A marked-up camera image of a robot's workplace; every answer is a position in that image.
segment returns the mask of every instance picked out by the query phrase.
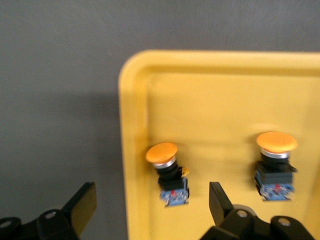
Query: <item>yellow panel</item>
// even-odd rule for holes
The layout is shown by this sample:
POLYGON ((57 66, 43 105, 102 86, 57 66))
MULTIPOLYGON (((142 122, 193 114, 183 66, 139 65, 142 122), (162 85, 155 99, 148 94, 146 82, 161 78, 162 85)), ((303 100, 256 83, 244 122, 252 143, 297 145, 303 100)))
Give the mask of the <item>yellow panel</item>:
POLYGON ((199 239, 214 224, 209 182, 262 220, 293 217, 320 238, 312 214, 320 208, 320 54, 145 51, 123 67, 119 99, 130 240, 199 239), (256 137, 268 131, 298 142, 292 201, 263 202, 255 188, 256 137), (188 205, 165 208, 159 199, 145 155, 163 142, 177 145, 190 170, 188 205))

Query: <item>orange push button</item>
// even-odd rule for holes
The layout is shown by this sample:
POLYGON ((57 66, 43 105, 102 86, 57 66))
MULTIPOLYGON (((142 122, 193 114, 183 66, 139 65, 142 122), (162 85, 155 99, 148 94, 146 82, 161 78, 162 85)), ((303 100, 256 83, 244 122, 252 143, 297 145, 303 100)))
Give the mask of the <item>orange push button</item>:
POLYGON ((145 158, 152 164, 164 164, 173 158, 177 150, 178 148, 175 144, 164 142, 150 148, 145 158))
POLYGON ((270 131, 260 134, 256 143, 268 152, 280 154, 295 149, 298 145, 296 139, 286 133, 270 131))

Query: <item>gray background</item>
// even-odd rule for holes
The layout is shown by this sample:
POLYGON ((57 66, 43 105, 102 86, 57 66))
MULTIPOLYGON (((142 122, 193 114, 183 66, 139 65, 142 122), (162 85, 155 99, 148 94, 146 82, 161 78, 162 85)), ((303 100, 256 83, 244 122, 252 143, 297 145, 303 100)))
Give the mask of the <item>gray background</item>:
POLYGON ((0 217, 30 221, 95 181, 81 238, 126 239, 126 59, 145 49, 320 51, 319 23, 320 2, 307 0, 0 1, 0 217))

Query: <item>black robotic claw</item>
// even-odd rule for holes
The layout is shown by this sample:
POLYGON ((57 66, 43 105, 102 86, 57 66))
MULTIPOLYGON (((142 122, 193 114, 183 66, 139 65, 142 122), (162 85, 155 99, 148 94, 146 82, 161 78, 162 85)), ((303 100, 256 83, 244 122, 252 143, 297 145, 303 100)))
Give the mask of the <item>black robotic claw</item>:
POLYGON ((17 217, 0 219, 0 240, 79 240, 97 207, 96 185, 86 182, 64 207, 21 224, 17 217))
POLYGON ((200 240, 314 240, 294 218, 274 216, 267 223, 246 209, 235 209, 219 182, 210 182, 209 207, 215 226, 200 240))

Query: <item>button cap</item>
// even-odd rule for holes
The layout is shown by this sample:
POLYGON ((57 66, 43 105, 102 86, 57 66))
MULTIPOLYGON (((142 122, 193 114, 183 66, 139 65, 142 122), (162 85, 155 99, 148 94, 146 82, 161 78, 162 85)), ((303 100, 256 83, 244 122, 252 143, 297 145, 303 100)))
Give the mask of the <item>button cap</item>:
POLYGON ((296 139, 286 133, 270 131, 260 134, 256 143, 263 149, 275 153, 285 153, 295 149, 298 145, 296 139))
POLYGON ((157 144, 149 149, 145 158, 149 163, 164 164, 176 154, 178 148, 171 142, 157 144))

